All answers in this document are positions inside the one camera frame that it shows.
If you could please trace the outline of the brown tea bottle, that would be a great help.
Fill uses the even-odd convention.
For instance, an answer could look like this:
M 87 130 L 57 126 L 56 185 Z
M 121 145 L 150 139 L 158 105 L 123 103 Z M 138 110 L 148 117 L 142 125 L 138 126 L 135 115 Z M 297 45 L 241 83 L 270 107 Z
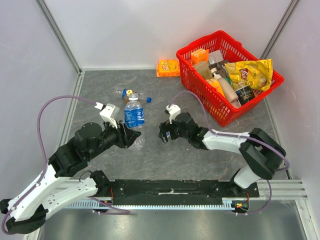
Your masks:
M 127 89 L 126 91 L 125 91 L 125 96 L 124 96 L 124 102 L 125 102 L 125 104 L 127 104 L 130 100 L 129 100 L 129 97 L 130 97 L 130 95 L 132 94 L 132 93 L 134 93 L 134 91 L 132 91 L 131 89 Z

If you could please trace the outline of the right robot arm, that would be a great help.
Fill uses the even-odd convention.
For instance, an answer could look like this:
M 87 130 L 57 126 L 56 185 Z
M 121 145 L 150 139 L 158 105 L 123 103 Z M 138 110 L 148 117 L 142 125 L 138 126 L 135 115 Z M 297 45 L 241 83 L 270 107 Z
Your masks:
M 229 191 L 242 196 L 254 182 L 271 180 L 279 170 L 285 150 L 260 128 L 251 132 L 214 132 L 198 126 L 188 112 L 159 124 L 158 136 L 164 143 L 183 138 L 196 149 L 222 150 L 242 155 L 247 166 L 238 170 L 231 179 Z

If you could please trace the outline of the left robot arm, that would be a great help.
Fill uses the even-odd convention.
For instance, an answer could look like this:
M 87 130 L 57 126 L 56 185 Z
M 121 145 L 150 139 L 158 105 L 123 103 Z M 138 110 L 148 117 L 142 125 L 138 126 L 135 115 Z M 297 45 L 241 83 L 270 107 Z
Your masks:
M 127 149 L 141 136 L 140 131 L 129 129 L 122 121 L 116 125 L 112 127 L 108 122 L 104 126 L 93 122 L 84 124 L 48 159 L 45 173 L 41 173 L 19 196 L 1 200 L 0 211 L 5 215 L 2 231 L 7 235 L 32 233 L 72 202 L 109 194 L 111 183 L 101 170 L 59 193 L 53 191 L 104 151 L 112 146 Z

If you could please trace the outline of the blue Pocari Sweat bottle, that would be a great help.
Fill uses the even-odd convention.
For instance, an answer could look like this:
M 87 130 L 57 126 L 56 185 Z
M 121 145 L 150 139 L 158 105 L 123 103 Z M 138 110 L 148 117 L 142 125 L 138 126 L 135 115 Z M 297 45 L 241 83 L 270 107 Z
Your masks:
M 129 129 L 141 132 L 132 147 L 135 150 L 141 150 L 145 143 L 144 124 L 145 116 L 142 104 L 139 102 L 138 94 L 132 93 L 129 102 L 124 108 L 124 122 Z

